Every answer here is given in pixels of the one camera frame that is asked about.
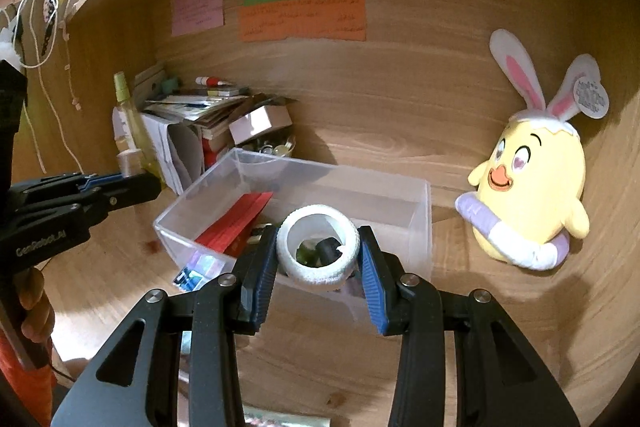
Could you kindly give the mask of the person's left hand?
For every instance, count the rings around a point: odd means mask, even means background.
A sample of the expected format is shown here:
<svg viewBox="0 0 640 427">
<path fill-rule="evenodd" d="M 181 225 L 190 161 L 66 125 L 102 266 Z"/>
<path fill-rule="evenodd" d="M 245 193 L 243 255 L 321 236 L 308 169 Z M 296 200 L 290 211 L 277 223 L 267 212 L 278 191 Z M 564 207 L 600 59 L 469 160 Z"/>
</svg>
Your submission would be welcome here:
<svg viewBox="0 0 640 427">
<path fill-rule="evenodd" d="M 21 324 L 23 335 L 34 343 L 45 343 L 51 337 L 55 313 L 44 290 L 44 277 L 37 268 L 30 268 L 14 279 L 18 299 L 26 311 Z"/>
</svg>

